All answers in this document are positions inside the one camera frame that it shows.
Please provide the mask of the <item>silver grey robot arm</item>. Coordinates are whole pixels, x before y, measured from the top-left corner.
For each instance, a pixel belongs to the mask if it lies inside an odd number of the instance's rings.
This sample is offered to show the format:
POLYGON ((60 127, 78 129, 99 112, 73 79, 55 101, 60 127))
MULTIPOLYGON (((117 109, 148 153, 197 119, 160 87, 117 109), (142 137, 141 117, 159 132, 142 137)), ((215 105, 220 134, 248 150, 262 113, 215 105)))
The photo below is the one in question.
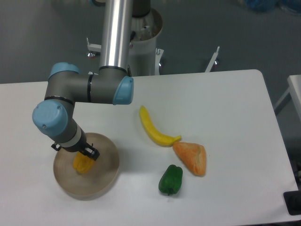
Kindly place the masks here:
POLYGON ((150 12, 148 0, 108 0, 105 3, 98 74, 82 75, 75 65, 61 62, 52 67, 45 98, 32 113, 32 120, 53 140, 56 151, 80 152, 92 160, 99 151, 87 142, 83 129, 73 119, 77 102, 128 105, 133 100, 134 80, 129 75, 128 56, 133 17, 150 12))

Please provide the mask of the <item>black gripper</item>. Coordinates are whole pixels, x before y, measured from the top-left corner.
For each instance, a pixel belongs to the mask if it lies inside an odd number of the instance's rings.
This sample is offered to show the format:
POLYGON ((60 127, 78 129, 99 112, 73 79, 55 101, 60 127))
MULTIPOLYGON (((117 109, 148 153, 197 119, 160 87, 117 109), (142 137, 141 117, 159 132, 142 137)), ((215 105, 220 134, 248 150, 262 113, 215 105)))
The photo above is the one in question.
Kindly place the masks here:
POLYGON ((99 151, 87 142, 86 134, 74 136, 70 141, 65 143, 54 142, 51 147, 60 151, 62 148, 68 152, 81 152, 84 156, 96 161, 100 156, 99 151))

